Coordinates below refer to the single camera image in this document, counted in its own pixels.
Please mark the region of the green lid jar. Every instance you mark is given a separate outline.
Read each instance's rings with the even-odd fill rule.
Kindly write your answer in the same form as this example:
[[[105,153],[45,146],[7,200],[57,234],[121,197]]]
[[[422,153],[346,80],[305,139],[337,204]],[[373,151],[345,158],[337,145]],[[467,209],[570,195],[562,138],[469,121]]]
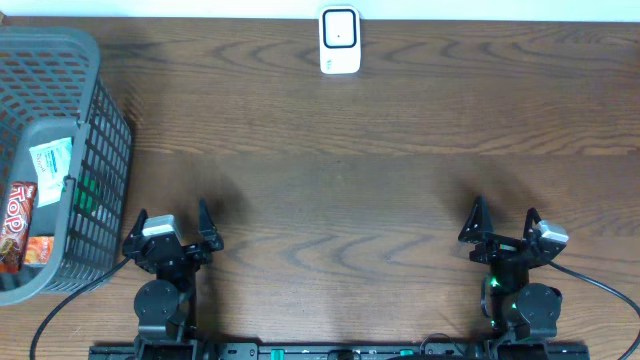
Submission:
[[[78,206],[82,211],[95,215],[99,208],[100,185],[90,175],[81,177],[79,185],[80,187],[74,195],[74,205]]]

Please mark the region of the small orange snack box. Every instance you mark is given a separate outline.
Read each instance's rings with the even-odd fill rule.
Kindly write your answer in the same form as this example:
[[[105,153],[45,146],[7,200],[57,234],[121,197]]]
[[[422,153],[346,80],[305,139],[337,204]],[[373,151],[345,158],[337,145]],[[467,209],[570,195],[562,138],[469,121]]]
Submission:
[[[45,266],[51,257],[55,238],[53,236],[35,236],[27,241],[23,259],[26,266]]]

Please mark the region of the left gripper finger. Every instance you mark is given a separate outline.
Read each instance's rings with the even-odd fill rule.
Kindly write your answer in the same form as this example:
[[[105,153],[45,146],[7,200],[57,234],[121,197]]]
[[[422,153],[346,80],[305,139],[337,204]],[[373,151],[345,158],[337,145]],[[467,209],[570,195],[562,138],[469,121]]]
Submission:
[[[148,213],[145,209],[141,209],[134,226],[128,234],[129,240],[136,240],[143,237],[143,229],[146,220],[148,219]]]
[[[215,243],[219,240],[217,227],[211,219],[206,201],[203,198],[199,200],[198,232],[206,242]]]

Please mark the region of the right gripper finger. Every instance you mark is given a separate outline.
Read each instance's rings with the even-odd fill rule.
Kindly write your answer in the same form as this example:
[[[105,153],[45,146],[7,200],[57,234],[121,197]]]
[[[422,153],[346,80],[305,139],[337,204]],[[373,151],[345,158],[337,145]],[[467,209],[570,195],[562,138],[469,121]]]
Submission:
[[[471,212],[458,236],[460,242],[478,244],[494,233],[488,204],[483,196],[474,200]]]
[[[530,208],[527,211],[526,218],[525,218],[525,224],[524,224],[523,236],[522,236],[523,240],[530,239],[530,234],[533,232],[534,226],[537,225],[540,221],[541,221],[541,217],[538,211],[535,208]]]

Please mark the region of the teal toilet tissue pack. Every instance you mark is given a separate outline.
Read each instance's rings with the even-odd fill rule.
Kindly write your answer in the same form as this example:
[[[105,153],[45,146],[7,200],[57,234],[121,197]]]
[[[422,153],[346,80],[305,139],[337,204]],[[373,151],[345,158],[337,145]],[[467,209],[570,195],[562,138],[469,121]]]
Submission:
[[[72,138],[66,137],[29,149],[37,176],[38,208],[60,201],[65,177],[69,174],[72,147]]]

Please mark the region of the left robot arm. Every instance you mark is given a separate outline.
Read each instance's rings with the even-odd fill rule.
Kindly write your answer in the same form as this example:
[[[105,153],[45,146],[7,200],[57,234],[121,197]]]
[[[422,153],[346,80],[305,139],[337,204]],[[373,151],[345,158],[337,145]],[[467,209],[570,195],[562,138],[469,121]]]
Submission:
[[[123,255],[156,278],[134,299],[138,335],[136,359],[216,359],[216,345],[197,335],[196,273],[224,249],[206,202],[199,201],[198,233],[202,240],[181,243],[172,216],[151,218],[141,210],[126,237]]]

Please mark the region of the red chocolate bar wrapper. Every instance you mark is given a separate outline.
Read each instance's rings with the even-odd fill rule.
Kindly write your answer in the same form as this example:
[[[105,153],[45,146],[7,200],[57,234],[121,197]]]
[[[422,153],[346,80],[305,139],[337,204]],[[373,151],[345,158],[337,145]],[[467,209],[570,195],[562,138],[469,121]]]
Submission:
[[[4,218],[1,224],[1,272],[18,273],[26,252],[37,184],[11,184]]]

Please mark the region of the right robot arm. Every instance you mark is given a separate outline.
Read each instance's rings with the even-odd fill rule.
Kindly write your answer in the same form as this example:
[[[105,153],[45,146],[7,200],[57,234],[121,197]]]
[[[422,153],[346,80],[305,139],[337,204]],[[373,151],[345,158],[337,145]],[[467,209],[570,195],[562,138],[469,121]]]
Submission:
[[[555,223],[527,211],[523,235],[513,238],[494,231],[486,200],[475,198],[459,236],[475,248],[469,259],[489,266],[481,287],[481,309],[492,321],[493,335],[483,342],[490,359],[547,359],[546,340],[557,335],[562,294],[532,283],[529,271],[544,266],[567,245],[569,235]]]

